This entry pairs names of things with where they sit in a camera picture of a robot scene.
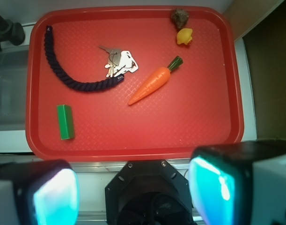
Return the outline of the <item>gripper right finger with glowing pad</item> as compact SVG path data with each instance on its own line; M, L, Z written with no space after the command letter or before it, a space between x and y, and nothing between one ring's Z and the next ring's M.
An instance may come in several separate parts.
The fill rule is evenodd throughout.
M197 147L192 203L207 225L286 225L286 141Z

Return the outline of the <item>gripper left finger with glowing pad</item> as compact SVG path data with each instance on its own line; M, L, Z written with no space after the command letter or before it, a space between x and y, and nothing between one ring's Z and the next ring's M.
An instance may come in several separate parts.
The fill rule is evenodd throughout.
M79 182L64 160L0 163L0 225L74 225Z

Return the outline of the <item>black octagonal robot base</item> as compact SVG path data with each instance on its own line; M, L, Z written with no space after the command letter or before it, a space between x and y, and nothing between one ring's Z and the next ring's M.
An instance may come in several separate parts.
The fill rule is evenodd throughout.
M129 161L105 187L109 225L194 225L188 180L166 160Z

